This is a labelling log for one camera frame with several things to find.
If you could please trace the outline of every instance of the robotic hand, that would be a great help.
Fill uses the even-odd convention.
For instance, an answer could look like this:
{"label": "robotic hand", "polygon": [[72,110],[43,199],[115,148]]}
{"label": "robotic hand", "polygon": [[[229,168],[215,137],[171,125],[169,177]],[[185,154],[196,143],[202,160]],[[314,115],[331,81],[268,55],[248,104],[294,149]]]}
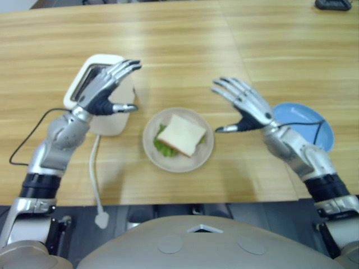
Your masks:
{"label": "robotic hand", "polygon": [[226,92],[217,87],[212,91],[230,101],[243,116],[236,124],[219,127],[218,133],[243,132],[262,129],[273,122],[273,112],[269,104],[251,86],[236,78],[221,77],[213,81],[215,84],[227,89]]}
{"label": "robotic hand", "polygon": [[211,90],[230,101],[243,116],[237,124],[219,127],[216,132],[261,129],[268,150],[298,174],[316,202],[319,215],[329,219],[319,229],[330,254],[336,257],[345,245],[358,241],[358,198],[350,195],[328,154],[276,121],[269,104],[244,81],[221,77],[214,83],[226,90]]}

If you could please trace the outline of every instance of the robot finger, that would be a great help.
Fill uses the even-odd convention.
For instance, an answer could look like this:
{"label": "robot finger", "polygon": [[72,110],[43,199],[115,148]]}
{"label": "robot finger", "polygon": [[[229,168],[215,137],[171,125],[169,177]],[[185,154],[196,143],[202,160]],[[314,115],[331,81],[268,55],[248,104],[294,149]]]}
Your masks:
{"label": "robot finger", "polygon": [[134,70],[138,70],[142,67],[141,64],[132,64],[128,67],[126,67],[125,69],[121,69],[117,72],[113,73],[113,76],[116,80],[121,80],[123,78],[125,78],[129,73],[133,72]]}
{"label": "robot finger", "polygon": [[112,66],[107,67],[106,72],[108,74],[114,74],[132,64],[139,64],[139,63],[140,63],[140,61],[138,61],[138,60],[124,60],[124,61],[115,63]]}
{"label": "robot finger", "polygon": [[235,95],[235,97],[239,98],[241,100],[241,96],[243,96],[243,92],[238,90],[236,87],[234,87],[227,78],[221,77],[219,80],[214,80],[213,83],[227,89],[232,94]]}
{"label": "robot finger", "polygon": [[218,127],[216,133],[233,133],[238,132],[238,124],[231,124],[223,127]]}
{"label": "robot finger", "polygon": [[113,104],[113,106],[112,106],[112,110],[114,113],[133,112],[133,111],[137,111],[138,109],[139,109],[138,106],[135,104]]}
{"label": "robot finger", "polygon": [[223,98],[227,99],[228,101],[230,101],[232,104],[237,104],[239,103],[238,99],[235,98],[232,94],[230,94],[229,92],[226,92],[222,89],[216,88],[216,87],[212,87],[211,88],[212,92],[215,92],[216,94],[221,95]]}

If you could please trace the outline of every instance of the black cable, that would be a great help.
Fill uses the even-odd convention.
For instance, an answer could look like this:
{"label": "black cable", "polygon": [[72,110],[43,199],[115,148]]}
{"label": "black cable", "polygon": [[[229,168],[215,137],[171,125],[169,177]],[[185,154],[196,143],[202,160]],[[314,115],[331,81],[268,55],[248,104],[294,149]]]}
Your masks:
{"label": "black cable", "polygon": [[5,209],[4,211],[2,211],[1,214],[0,214],[0,219],[1,219],[2,216],[5,215],[6,212],[9,211],[9,210],[10,210],[10,206],[9,206],[7,209]]}
{"label": "black cable", "polygon": [[45,112],[45,114],[41,117],[41,119],[39,120],[39,122],[36,124],[36,126],[34,127],[34,129],[29,133],[29,135],[20,143],[20,145],[16,148],[16,150],[11,154],[10,158],[9,158],[9,163],[12,165],[24,165],[24,166],[28,166],[28,164],[25,163],[15,163],[12,161],[12,158],[15,156],[15,154],[19,151],[19,149],[26,143],[27,140],[29,140],[29,138],[33,135],[33,133],[36,131],[36,129],[40,126],[41,122],[44,120],[44,118],[46,118],[46,116],[52,112],[52,111],[56,111],[56,110],[61,110],[61,111],[68,111],[70,112],[71,110],[66,109],[66,108],[52,108],[49,109]]}
{"label": "black cable", "polygon": [[278,128],[282,127],[282,126],[287,126],[287,125],[318,125],[318,128],[315,132],[315,136],[314,136],[314,141],[313,144],[316,144],[316,140],[318,138],[318,134],[320,131],[321,126],[323,125],[323,123],[325,122],[325,119],[322,119],[319,122],[289,122],[289,123],[285,123],[285,124],[281,124],[280,126],[278,126]]}
{"label": "black cable", "polygon": [[314,145],[316,144],[316,139],[318,138],[320,128],[321,128],[321,126],[323,125],[324,122],[325,122],[325,120],[322,120],[321,123],[319,123],[319,125],[318,125],[318,128],[317,128],[317,130],[315,132],[315,136],[314,136],[314,142],[313,142]]}

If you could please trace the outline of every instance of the gray floor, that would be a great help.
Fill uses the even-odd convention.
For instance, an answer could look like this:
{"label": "gray floor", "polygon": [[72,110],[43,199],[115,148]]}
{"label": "gray floor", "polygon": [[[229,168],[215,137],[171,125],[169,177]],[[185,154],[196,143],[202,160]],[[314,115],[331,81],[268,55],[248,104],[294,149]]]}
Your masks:
{"label": "gray floor", "polygon": [[[7,208],[0,206],[0,214]],[[79,261],[90,252],[125,232],[129,208],[133,207],[105,207],[110,215],[109,225],[105,230],[94,224],[96,207],[58,207],[56,209],[54,217],[61,219],[64,215],[70,215],[73,219],[72,239],[67,258],[75,268]],[[157,217],[191,213],[189,205],[162,205],[153,208]],[[313,228],[314,224],[321,222],[321,219],[314,210],[312,200],[233,203],[229,204],[229,208],[235,220],[283,235],[328,255],[320,234]],[[0,228],[4,221],[5,215],[0,219]]]}

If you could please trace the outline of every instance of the white power cord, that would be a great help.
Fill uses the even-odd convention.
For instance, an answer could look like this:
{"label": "white power cord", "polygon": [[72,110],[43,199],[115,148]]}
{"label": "white power cord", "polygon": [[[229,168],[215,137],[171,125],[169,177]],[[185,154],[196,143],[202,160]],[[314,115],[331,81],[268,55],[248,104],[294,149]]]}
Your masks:
{"label": "white power cord", "polygon": [[101,204],[100,193],[99,193],[99,188],[98,188],[96,175],[95,175],[95,168],[94,168],[95,157],[96,157],[97,149],[99,147],[100,138],[101,138],[101,135],[98,134],[96,136],[94,146],[91,150],[90,161],[89,161],[89,172],[90,172],[90,179],[91,179],[92,187],[94,188],[94,193],[95,193],[95,198],[96,198],[96,203],[97,203],[97,216],[95,217],[95,223],[101,229],[105,229],[105,228],[107,228],[107,225],[108,225],[109,215],[107,212],[105,212],[103,210],[103,206]]}

